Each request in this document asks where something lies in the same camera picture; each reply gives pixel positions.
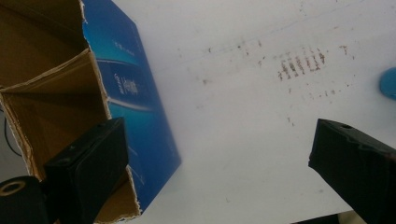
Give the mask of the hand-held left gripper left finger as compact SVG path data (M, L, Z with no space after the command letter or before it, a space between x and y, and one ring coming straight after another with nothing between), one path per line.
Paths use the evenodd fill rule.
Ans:
M127 163L124 119L93 126L44 165L50 219L92 224Z

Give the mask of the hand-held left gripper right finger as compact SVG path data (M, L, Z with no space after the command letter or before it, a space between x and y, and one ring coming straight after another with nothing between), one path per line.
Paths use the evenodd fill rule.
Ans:
M367 224L396 224L396 149L344 123L319 119L308 166Z

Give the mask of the blue cardboard box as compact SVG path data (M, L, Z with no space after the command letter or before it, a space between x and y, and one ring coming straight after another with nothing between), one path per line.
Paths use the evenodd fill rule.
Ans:
M137 27L113 0L0 0L0 105L50 222L44 165L97 124L124 119L128 163L92 224L140 217L180 164Z

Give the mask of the blue plastic bottle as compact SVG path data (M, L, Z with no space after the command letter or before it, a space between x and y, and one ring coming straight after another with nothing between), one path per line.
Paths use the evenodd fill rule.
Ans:
M396 67L384 71L379 79L380 92L396 101Z

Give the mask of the white foam board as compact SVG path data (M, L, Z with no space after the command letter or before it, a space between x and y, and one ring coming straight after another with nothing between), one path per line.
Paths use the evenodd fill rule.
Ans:
M396 147L396 0L115 0L181 166L129 224L290 224L347 204L308 165L318 119Z

